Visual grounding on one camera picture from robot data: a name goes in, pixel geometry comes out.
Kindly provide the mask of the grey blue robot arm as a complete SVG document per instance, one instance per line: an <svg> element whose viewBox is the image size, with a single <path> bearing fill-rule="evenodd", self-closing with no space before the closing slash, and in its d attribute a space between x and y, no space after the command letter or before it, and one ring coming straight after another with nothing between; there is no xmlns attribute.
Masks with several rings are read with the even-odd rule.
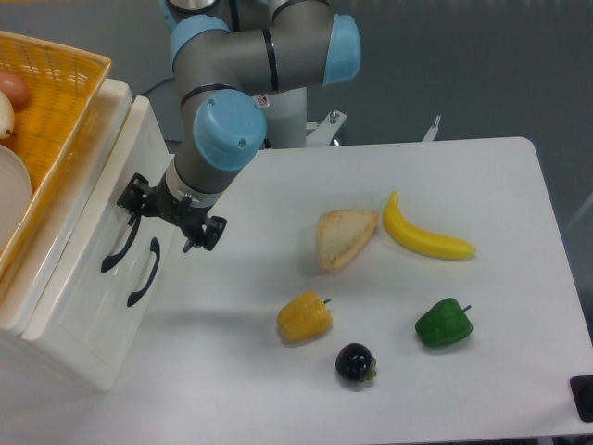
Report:
<svg viewBox="0 0 593 445"><path fill-rule="evenodd" d="M326 1L163 1L184 138L157 185L132 176L118 205L137 229L157 217L187 248L213 249L226 221L211 208L267 137L258 95L354 78L361 65L353 18Z"/></svg>

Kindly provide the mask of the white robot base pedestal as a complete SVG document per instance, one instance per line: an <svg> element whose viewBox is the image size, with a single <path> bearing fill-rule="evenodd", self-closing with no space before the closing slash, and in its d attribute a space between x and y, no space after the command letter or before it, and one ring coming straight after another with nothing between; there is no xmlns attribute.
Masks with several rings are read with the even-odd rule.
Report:
<svg viewBox="0 0 593 445"><path fill-rule="evenodd" d="M254 95L267 122L265 148L302 148L307 137L307 88Z"/></svg>

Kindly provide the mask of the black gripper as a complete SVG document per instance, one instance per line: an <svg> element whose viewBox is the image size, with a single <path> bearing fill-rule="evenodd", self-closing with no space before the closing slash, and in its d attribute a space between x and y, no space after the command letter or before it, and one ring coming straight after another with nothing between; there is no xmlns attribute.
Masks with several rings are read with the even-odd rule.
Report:
<svg viewBox="0 0 593 445"><path fill-rule="evenodd" d="M227 225L227 220L220 216L208 216L211 207L192 207L192 197L175 197L162 178L158 185L151 187L148 180L135 173L117 200L117 205L124 209L129 219L127 224L134 225L142 217L158 217L181 229L186 241L183 252L191 248L213 250L220 241Z"/></svg>

